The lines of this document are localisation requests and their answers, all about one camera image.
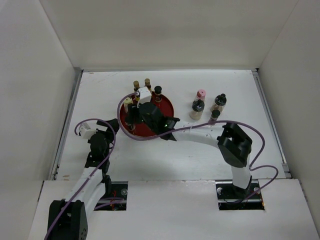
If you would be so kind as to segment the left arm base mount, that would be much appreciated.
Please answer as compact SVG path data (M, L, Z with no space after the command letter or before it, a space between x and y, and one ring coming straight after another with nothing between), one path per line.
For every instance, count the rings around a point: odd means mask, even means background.
M128 182L113 181L98 201L95 211L125 211L127 209Z

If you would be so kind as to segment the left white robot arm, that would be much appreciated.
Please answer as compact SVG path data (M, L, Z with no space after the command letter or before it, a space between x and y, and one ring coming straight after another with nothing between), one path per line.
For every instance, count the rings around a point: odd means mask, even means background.
M46 240L85 240L89 216L100 199L105 200L112 195L107 172L120 126L116 118L94 118L93 121L106 129L90 127L87 120L82 120L74 128L77 136L87 140L90 151L83 172L72 190L49 206Z

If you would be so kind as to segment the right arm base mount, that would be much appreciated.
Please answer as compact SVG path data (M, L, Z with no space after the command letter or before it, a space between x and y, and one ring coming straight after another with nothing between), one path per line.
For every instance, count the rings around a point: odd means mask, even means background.
M254 180L245 195L236 193L231 181L216 181L216 194L220 211L265 210L259 182Z

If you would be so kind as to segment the round black stopper bottle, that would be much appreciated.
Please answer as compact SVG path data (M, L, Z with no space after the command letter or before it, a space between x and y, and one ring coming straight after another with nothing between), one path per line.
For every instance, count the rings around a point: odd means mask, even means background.
M220 112L222 112L226 103L227 103L226 95L222 93L216 96L216 98L214 99L214 103L210 108L210 111L212 112L214 110L219 110Z

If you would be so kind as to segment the large black cap shaker bottle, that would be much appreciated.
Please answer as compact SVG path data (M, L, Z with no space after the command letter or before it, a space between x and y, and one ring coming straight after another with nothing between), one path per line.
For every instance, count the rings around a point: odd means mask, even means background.
M193 101L189 116L195 121L200 120L202 117L204 108L205 108L205 103L201 99Z

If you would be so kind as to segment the pink cap bottle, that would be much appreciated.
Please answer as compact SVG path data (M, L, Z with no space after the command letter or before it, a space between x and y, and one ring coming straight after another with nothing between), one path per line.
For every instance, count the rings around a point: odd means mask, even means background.
M206 94L207 93L204 89L199 89L195 95L194 100L195 101L201 100L201 101L205 102Z

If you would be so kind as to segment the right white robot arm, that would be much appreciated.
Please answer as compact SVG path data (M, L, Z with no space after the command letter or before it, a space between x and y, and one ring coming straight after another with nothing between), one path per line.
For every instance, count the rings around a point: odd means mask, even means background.
M224 161L231 166L232 192L238 198L250 192L252 176L248 159L252 151L252 139L236 124L219 127L212 123L196 127L176 117L165 116L153 103L131 103L125 123L144 123L156 137L166 141L189 141L205 144L220 150Z

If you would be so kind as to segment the small black cap spice jar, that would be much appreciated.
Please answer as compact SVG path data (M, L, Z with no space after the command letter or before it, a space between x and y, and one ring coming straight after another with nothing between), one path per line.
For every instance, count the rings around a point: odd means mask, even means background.
M125 125L127 126L127 130L129 131L129 132L133 132L134 130L135 130L135 122L134 122L134 118L133 117L131 117L131 116L129 116L129 115L127 115L126 117L125 117Z

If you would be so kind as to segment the yellow label sauce bottle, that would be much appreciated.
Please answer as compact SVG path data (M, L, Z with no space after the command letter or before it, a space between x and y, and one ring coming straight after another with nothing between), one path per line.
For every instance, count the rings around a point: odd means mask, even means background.
M146 79L144 80L144 86L147 87L147 89L148 89L150 92L152 92L151 81L150 81L149 78L146 78Z
M133 82L133 90L134 90L134 92L137 92L139 88L140 88L140 83L137 80L135 80Z

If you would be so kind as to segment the cream cap rice shaker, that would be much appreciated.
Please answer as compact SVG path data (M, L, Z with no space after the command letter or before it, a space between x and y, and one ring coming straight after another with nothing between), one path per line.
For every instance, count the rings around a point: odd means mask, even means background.
M133 99L131 97L125 98L123 101L124 111L127 114L129 112L129 105L133 104Z

